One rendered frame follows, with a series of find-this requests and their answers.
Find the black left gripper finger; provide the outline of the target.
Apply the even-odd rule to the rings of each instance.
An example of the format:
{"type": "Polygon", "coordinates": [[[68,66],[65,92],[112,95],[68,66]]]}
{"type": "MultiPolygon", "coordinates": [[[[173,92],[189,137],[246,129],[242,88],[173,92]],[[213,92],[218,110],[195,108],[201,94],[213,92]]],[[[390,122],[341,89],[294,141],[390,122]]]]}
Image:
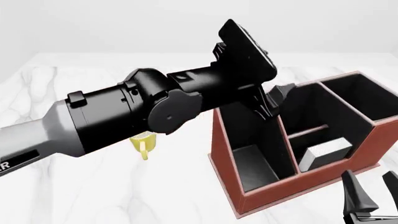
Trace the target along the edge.
{"type": "Polygon", "coordinates": [[[279,114],[280,90],[273,87],[268,93],[262,87],[250,87],[244,93],[244,105],[264,121],[279,114]]]}
{"type": "Polygon", "coordinates": [[[286,99],[289,92],[294,89],[293,84],[275,85],[271,91],[266,93],[266,99],[271,109],[278,108],[286,99]]]}

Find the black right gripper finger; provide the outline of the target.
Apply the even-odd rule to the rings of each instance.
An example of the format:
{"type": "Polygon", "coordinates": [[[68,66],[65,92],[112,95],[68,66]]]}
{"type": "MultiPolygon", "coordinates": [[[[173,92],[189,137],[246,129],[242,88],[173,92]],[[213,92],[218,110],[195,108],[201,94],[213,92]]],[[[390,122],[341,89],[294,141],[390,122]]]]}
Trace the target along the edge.
{"type": "Polygon", "coordinates": [[[364,191],[361,184],[351,170],[342,173],[343,189],[345,194],[344,213],[373,212],[379,206],[364,191]]]}
{"type": "Polygon", "coordinates": [[[398,202],[398,175],[394,171],[388,171],[382,178],[393,200],[398,202]]]}

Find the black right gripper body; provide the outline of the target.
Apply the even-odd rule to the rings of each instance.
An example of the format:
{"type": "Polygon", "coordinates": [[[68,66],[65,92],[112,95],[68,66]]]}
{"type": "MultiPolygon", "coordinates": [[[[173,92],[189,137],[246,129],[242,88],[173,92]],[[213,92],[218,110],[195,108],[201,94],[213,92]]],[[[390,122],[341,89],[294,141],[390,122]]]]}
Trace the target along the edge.
{"type": "Polygon", "coordinates": [[[343,210],[345,224],[398,224],[398,216],[372,216],[378,207],[346,207],[343,210]]]}

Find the red-brown desk caddy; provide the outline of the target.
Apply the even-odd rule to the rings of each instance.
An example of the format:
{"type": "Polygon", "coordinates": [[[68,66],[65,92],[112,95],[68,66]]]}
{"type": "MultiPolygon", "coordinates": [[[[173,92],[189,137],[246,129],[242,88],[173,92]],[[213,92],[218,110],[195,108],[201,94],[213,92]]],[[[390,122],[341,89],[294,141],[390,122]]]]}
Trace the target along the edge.
{"type": "Polygon", "coordinates": [[[398,141],[398,93],[355,71],[297,85],[274,119],[240,103],[213,112],[209,155],[237,218],[377,167],[398,141]],[[352,147],[301,171],[308,147],[345,138],[352,147]]]}

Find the black book with white pages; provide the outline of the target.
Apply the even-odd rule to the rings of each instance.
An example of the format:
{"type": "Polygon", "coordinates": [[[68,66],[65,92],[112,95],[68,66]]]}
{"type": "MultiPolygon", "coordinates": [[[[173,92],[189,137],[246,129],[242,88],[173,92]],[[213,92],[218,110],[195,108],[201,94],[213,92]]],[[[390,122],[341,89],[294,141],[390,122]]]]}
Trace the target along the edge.
{"type": "Polygon", "coordinates": [[[342,160],[352,147],[353,145],[345,138],[332,139],[308,147],[298,167],[301,172],[306,172],[342,160]]]}

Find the black flat plate on stalk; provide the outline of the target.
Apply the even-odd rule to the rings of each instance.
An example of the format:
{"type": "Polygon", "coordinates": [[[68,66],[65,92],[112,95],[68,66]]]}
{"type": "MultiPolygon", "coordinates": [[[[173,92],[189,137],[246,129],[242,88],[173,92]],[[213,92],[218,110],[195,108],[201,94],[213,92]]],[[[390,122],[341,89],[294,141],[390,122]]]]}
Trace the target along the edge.
{"type": "Polygon", "coordinates": [[[235,78],[244,85],[262,85],[273,80],[277,68],[248,31],[228,19],[218,31],[218,42],[213,55],[235,78]]]}

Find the yellow mug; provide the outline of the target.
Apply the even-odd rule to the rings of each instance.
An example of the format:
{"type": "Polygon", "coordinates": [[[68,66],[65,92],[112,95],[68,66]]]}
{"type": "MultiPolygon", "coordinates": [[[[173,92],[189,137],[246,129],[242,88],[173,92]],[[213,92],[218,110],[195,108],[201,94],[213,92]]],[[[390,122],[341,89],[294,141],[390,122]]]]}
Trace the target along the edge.
{"type": "Polygon", "coordinates": [[[141,154],[143,160],[148,160],[148,154],[156,146],[157,133],[146,131],[129,138],[137,152],[141,154]]]}

